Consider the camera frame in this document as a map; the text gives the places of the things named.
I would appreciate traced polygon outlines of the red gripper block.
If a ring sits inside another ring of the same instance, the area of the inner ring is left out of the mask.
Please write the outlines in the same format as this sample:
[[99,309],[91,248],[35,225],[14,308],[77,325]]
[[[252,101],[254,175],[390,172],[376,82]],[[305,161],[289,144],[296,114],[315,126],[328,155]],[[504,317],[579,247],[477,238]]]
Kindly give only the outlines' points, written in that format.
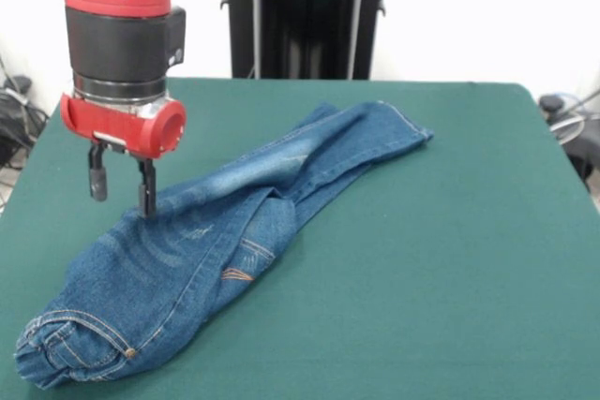
[[[156,168],[152,159],[176,149],[187,121],[185,107],[177,100],[168,99],[154,105],[155,112],[143,108],[139,113],[132,113],[68,95],[62,95],[59,102],[60,115],[70,131],[91,141],[118,144],[135,155],[142,176],[139,207],[143,218],[156,214]],[[103,153],[101,143],[91,143],[88,153],[90,196],[99,202],[108,197]]]

